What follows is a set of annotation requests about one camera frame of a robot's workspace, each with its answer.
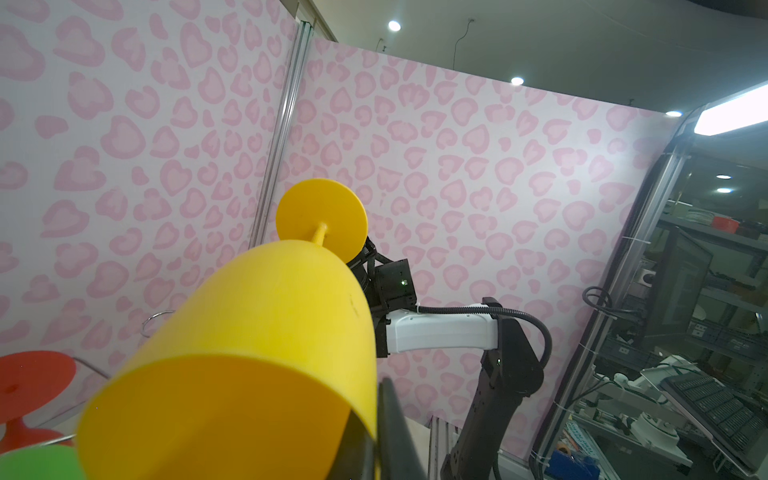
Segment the green plastic wine glass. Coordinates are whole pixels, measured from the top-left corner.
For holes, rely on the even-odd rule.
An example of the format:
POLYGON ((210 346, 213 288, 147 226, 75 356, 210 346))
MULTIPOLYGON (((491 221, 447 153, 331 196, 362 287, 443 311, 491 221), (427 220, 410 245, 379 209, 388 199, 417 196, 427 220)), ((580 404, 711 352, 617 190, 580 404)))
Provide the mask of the green plastic wine glass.
POLYGON ((70 446, 48 445, 11 451, 1 456, 2 480, 84 480, 70 446))

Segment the yellow plastic wine glass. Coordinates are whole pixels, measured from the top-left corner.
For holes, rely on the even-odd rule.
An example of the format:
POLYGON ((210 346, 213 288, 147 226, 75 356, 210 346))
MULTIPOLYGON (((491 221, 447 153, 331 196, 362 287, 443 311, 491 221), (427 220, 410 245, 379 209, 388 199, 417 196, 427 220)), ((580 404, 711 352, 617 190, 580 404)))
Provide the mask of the yellow plastic wine glass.
POLYGON ((326 479, 349 413, 377 439, 376 348, 345 185, 290 188, 279 238, 206 280, 90 401, 89 479, 326 479))

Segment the black computer monitor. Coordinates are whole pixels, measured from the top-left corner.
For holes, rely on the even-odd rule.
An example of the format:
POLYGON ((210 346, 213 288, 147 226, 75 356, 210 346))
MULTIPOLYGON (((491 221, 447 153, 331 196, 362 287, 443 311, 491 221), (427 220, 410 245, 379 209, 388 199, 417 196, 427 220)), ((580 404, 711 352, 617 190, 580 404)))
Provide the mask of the black computer monitor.
POLYGON ((652 350, 687 335, 712 259, 709 250, 680 228, 669 232, 646 299, 643 349, 652 350))

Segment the aluminium frame post right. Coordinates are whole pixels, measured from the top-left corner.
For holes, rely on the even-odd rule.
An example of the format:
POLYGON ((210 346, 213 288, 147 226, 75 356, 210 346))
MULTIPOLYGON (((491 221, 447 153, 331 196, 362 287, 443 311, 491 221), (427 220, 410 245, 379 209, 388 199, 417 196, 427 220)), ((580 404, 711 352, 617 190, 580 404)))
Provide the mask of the aluminium frame post right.
POLYGON ((265 174, 257 201, 249 249, 263 244, 267 237, 270 205, 277 187, 283 153, 290 136, 292 117, 313 33, 314 29, 310 23, 306 21, 298 23, 292 50, 289 55, 282 96, 279 108, 277 109, 275 129, 267 156, 265 174))

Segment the red box on shelf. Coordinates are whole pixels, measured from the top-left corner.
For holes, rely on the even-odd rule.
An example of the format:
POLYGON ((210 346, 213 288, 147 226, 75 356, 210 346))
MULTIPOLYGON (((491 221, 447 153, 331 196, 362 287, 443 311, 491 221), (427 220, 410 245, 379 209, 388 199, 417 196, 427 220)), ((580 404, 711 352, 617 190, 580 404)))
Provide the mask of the red box on shelf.
POLYGON ((711 227, 722 232, 735 234, 740 226, 740 222, 725 216, 715 216, 712 219, 711 227))

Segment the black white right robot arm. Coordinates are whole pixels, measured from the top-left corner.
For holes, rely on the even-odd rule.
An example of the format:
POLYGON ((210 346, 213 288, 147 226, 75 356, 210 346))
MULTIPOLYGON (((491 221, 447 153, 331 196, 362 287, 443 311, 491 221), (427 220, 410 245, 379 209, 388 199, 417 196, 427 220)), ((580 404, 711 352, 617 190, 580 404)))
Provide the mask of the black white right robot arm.
POLYGON ((407 260, 393 261, 366 240, 348 262, 368 301, 376 355, 472 348, 483 354, 464 425, 451 449, 433 456, 439 479, 499 478, 499 450, 523 400, 543 385, 553 349, 551 333, 534 316, 503 307, 495 298, 459 307, 418 304, 407 260))

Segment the red plastic wine glass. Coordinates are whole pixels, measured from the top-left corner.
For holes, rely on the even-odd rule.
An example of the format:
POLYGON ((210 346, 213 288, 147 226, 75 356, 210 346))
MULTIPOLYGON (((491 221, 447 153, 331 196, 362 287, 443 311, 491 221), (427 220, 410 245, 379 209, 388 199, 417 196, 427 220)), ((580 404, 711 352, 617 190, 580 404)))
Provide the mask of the red plastic wine glass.
POLYGON ((58 397, 76 374, 75 361, 54 351, 27 351, 1 358, 1 453, 56 440, 55 430, 32 428, 24 417, 58 397))

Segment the chrome wine glass rack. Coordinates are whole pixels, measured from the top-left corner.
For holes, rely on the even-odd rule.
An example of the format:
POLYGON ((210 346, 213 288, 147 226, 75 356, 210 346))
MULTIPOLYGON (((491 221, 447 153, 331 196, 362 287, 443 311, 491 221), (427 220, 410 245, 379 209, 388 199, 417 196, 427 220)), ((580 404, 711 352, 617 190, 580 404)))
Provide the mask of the chrome wine glass rack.
MULTIPOLYGON (((157 318, 173 315, 174 310, 161 310, 147 317, 141 324, 140 334, 144 339, 149 339, 154 333, 152 324, 157 318)), ((39 427, 54 430, 52 439, 43 440, 32 445, 32 448, 46 447, 49 445, 67 444, 73 442, 76 436, 77 422, 87 402, 83 401, 74 406, 65 408, 51 419, 42 422, 39 427)))

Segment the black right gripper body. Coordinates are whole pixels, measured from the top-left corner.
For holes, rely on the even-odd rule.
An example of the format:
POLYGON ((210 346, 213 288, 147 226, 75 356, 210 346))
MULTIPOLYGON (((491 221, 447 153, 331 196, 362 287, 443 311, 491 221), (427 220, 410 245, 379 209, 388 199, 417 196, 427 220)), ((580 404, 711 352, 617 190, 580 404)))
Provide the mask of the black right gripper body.
POLYGON ((416 291, 407 259, 394 261, 367 238, 347 266, 360 284, 372 312, 392 312, 416 305, 416 291))

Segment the black keyboard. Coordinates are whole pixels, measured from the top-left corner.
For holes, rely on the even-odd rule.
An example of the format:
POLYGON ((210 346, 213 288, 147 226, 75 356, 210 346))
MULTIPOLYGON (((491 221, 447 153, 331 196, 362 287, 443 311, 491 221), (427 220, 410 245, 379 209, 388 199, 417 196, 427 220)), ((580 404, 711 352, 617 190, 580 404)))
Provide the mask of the black keyboard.
POLYGON ((712 377, 666 377, 659 389, 744 474, 754 475, 767 457, 767 416, 712 377))

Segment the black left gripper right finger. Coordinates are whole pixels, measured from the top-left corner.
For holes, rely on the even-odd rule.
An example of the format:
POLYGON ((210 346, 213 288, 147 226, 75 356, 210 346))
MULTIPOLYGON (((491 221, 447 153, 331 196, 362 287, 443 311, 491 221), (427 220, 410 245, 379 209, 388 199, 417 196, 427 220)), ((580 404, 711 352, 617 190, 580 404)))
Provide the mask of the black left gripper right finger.
POLYGON ((380 479, 427 479, 390 378, 383 378, 378 388, 377 458, 380 479))

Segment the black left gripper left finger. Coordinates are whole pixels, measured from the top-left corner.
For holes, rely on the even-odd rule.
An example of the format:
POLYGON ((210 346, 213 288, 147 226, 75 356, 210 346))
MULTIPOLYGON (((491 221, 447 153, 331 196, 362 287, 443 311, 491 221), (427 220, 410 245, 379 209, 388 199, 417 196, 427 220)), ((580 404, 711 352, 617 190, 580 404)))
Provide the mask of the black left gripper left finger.
POLYGON ((375 442, 351 411, 327 480, 374 480, 375 442))

